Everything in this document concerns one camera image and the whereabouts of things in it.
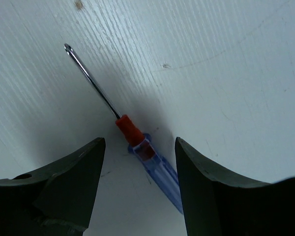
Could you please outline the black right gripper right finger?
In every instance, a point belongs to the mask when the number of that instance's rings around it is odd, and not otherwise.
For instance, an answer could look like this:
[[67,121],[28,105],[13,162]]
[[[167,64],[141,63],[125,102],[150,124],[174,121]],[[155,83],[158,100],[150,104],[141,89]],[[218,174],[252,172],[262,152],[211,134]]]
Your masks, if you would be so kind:
[[205,157],[182,138],[176,165],[190,236],[295,236],[295,177],[266,183]]

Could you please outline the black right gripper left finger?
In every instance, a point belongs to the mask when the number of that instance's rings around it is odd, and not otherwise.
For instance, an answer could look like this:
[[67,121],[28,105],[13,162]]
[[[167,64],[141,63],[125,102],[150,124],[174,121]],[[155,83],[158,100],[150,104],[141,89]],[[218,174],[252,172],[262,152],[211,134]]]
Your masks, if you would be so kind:
[[0,236],[81,236],[89,227],[106,143],[13,179],[0,179]]

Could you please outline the blue red handled screwdriver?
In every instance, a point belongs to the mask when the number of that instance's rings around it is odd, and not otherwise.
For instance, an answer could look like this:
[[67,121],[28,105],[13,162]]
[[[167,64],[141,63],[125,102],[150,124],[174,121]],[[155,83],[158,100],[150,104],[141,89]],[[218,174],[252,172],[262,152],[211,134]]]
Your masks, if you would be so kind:
[[151,135],[138,129],[127,115],[121,115],[73,48],[67,43],[64,44],[64,48],[93,89],[115,115],[115,124],[128,142],[128,152],[138,158],[159,189],[176,209],[183,214],[177,172],[167,159],[155,150],[151,142]]

